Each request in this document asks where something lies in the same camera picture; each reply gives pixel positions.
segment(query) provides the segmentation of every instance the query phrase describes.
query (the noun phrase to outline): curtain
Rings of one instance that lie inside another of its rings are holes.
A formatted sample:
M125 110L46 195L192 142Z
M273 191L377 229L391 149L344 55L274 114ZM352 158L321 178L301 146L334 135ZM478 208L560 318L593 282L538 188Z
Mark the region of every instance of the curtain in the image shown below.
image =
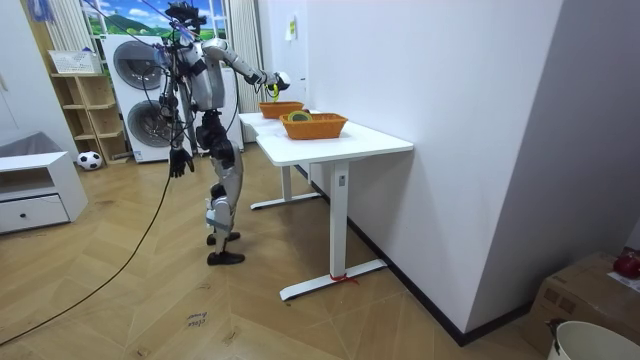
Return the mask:
M262 56L258 41L257 11L254 0L227 0L227 17L231 27L231 45L247 64L262 69ZM236 74L240 95L239 112L259 112L258 103L264 101L264 89L256 94L253 86Z
M87 47L95 51L78 0L52 0L49 4L53 21L46 24L55 50L80 51Z

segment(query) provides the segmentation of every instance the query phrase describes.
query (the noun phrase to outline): washing machine door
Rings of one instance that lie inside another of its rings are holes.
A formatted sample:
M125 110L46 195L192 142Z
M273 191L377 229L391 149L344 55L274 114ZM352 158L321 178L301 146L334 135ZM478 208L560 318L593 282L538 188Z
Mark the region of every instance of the washing machine door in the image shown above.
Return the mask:
M162 69L153 68L157 63L153 59L151 46L131 40L122 43L113 54L116 72L127 84L140 90L151 90L160 86Z
M144 145L151 147L169 146L171 125L160 116L158 101L142 101L137 103L127 117L129 135Z

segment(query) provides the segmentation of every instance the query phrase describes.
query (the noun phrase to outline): desk leg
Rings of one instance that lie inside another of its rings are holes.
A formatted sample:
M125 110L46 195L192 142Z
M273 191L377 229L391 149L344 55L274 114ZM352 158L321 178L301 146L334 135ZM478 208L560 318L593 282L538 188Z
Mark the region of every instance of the desk leg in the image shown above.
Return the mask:
M336 283L331 277L343 275L356 277L387 266L380 260L373 260L345 269L347 253L347 207L349 195L349 163L339 162L331 170L331 213L330 213L330 275L321 276L280 291L282 301L294 299L300 295L322 289Z
M329 214L330 263L333 277L345 274L347 252L347 208L349 198L349 163L338 162L331 169L331 211Z
M295 196L291 195L291 168L289 166L283 166L280 168L280 177L282 181L282 198L252 204L250 207L251 210L259 210L270 206L282 205L306 199L313 199L321 196L317 192Z

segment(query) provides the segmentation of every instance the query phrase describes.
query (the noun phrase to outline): drawer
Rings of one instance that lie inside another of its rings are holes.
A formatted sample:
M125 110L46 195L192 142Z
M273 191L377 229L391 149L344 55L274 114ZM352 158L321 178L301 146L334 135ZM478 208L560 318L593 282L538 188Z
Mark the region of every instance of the drawer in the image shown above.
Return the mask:
M0 233L67 221L58 195L0 203Z

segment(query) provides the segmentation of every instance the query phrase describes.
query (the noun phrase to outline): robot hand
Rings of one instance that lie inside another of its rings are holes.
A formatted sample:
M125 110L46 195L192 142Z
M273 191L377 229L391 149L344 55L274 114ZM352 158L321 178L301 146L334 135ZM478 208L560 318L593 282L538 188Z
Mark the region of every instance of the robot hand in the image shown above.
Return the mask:
M189 165L191 172L195 171L193 158L183 148L171 149L169 152L169 176L179 178L184 175L184 168Z
M289 75L284 71L275 73L276 76L276 84L278 86L278 91L287 90L291 85L291 79L289 79ZM268 85L269 90L273 91L273 85Z

